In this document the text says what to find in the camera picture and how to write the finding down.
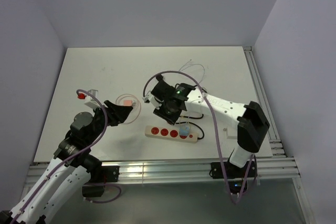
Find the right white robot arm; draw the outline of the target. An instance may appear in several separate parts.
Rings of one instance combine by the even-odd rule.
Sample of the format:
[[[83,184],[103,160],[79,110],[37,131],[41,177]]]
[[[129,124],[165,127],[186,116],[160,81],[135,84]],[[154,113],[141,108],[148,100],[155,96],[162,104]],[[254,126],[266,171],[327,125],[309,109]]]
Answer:
[[[259,103],[227,101],[207,94],[196,85],[170,86],[161,80],[143,98],[154,105],[153,113],[170,125],[174,125],[185,111],[212,116],[215,126],[220,121],[235,129],[237,144],[227,164],[228,173],[234,177],[240,176],[250,156],[259,152],[270,127]]]

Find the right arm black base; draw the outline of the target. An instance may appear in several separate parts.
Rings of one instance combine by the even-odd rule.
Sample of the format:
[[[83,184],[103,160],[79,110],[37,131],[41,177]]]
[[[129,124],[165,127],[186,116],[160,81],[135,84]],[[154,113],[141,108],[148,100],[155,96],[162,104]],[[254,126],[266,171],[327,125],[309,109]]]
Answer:
[[[230,192],[236,196],[240,193],[240,190],[243,189],[243,194],[247,192],[249,185],[248,179],[253,178],[253,185],[255,184],[258,176],[257,169],[257,159],[256,156],[251,160],[251,164],[248,168],[249,161],[246,162],[243,168],[239,168],[231,164],[230,162],[224,162],[226,169],[226,175],[228,178],[228,184]],[[212,162],[211,169],[209,171],[209,176],[212,179],[223,179],[223,172],[220,162]]]

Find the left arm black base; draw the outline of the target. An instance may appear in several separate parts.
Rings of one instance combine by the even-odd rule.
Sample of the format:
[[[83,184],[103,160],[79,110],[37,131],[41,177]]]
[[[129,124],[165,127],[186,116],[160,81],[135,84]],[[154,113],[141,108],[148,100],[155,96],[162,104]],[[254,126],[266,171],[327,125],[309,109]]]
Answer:
[[[84,200],[94,204],[106,204],[115,201],[121,196],[122,189],[115,183],[119,179],[119,165],[103,166],[102,161],[88,155],[83,162],[83,167],[89,173],[89,180],[82,186]],[[107,191],[108,188],[115,188],[117,194],[109,200],[96,200]]]

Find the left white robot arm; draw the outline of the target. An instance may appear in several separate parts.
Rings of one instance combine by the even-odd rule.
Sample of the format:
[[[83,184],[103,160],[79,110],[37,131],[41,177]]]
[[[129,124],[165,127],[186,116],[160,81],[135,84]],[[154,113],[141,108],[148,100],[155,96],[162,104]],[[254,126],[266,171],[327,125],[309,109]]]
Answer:
[[[11,210],[1,211],[1,223],[50,223],[62,205],[85,183],[102,176],[102,162],[90,155],[91,145],[107,127],[125,122],[133,106],[89,103],[93,112],[74,117],[65,139],[29,193]]]

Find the white charger adapter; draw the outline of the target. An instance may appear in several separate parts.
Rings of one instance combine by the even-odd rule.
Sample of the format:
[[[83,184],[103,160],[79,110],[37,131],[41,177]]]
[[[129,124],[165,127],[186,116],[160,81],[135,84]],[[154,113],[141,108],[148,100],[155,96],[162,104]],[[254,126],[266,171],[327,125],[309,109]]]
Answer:
[[[223,128],[227,139],[237,139],[237,130],[232,128]]]

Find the blue charger plug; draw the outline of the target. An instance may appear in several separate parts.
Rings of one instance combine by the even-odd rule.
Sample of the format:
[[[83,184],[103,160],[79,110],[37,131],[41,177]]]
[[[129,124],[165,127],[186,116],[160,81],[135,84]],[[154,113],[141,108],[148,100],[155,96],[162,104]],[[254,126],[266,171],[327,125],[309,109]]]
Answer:
[[[180,136],[188,136],[190,132],[190,126],[189,125],[181,125],[179,129],[179,135]]]

